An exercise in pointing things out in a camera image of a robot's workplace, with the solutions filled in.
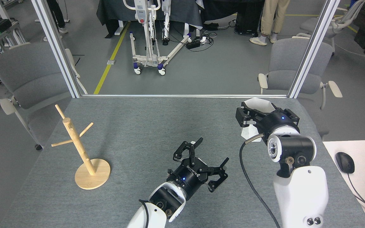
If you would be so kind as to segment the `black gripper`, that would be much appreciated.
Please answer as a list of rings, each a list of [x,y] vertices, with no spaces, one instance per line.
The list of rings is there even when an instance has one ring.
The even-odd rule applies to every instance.
[[[298,134],[300,120],[292,110],[282,108],[270,113],[251,108],[237,108],[236,119],[242,128],[258,123],[258,133],[263,133],[264,136]]]
[[[195,159],[195,149],[202,143],[203,137],[196,142],[188,143],[183,141],[173,155],[174,161],[182,160],[182,152],[189,150],[189,160],[182,160],[181,165],[169,174],[167,181],[173,181],[186,192],[186,200],[189,200],[194,193],[204,184],[208,177],[218,175],[217,180],[208,180],[209,192],[213,193],[228,177],[224,166],[229,161],[226,157],[219,167],[208,167],[202,160]],[[199,169],[207,168],[207,173],[199,173]]]

